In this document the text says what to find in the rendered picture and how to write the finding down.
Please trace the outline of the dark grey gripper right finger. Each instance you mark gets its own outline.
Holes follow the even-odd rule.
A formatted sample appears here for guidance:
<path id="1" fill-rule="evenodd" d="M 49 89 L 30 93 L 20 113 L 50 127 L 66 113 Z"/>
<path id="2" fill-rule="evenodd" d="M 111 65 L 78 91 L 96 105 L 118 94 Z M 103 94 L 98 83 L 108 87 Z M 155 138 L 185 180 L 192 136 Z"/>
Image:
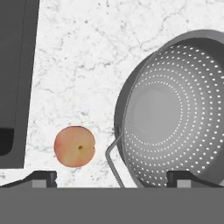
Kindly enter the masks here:
<path id="1" fill-rule="evenodd" d="M 200 179 L 189 171 L 168 171 L 166 178 L 170 188 L 221 188 L 221 185 Z"/>

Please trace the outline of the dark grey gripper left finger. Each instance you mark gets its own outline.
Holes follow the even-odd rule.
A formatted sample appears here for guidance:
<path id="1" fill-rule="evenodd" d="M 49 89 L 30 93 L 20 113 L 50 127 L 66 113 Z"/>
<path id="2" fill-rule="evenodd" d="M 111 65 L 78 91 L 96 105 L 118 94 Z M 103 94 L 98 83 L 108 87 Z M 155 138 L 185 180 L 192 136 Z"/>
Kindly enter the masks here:
<path id="1" fill-rule="evenodd" d="M 5 184 L 0 185 L 0 188 L 10 187 L 31 187 L 31 188 L 56 188 L 57 183 L 56 171 L 33 171 L 27 177 Z"/>

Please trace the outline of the orange-pink peach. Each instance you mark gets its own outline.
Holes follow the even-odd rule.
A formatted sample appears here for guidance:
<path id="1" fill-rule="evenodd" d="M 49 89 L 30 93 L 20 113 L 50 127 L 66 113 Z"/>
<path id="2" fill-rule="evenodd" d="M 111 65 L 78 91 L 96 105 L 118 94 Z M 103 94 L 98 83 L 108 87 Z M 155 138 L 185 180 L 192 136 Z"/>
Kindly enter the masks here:
<path id="1" fill-rule="evenodd" d="M 64 166 L 82 167 L 95 155 L 95 137 L 84 127 L 69 126 L 57 134 L 53 148 L 56 158 Z"/>

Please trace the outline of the grey metal colander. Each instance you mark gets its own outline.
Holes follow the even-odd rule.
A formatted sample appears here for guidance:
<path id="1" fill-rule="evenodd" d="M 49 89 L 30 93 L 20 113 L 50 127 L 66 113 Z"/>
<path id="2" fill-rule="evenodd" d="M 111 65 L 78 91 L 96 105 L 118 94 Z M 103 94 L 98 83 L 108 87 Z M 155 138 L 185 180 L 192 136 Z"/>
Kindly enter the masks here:
<path id="1" fill-rule="evenodd" d="M 168 171 L 224 181 L 224 32 L 195 30 L 145 58 L 125 81 L 115 141 L 137 187 L 165 188 Z"/>

